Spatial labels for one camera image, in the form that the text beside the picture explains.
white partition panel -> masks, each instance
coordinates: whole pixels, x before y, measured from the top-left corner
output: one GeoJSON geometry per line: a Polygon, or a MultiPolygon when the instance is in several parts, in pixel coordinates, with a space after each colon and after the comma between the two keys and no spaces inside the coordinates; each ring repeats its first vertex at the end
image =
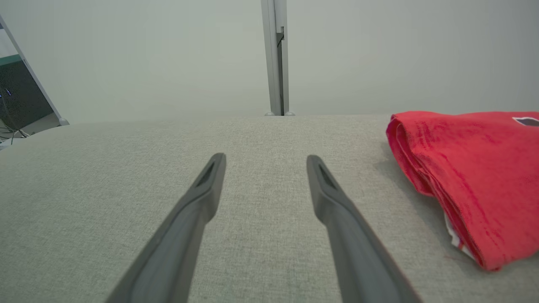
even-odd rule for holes
{"type": "Polygon", "coordinates": [[[290,109],[539,110],[539,2],[287,1],[290,109]]]}
{"type": "Polygon", "coordinates": [[[9,0],[0,15],[71,124],[270,111],[260,2],[9,0]]]}

red cloth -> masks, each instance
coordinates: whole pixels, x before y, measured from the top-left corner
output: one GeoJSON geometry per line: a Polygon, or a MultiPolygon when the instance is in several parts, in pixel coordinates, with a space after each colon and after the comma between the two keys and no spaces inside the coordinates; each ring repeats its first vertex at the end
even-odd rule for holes
{"type": "Polygon", "coordinates": [[[400,168],[438,199],[481,267],[539,250],[539,113],[406,112],[386,134],[400,168]]]}

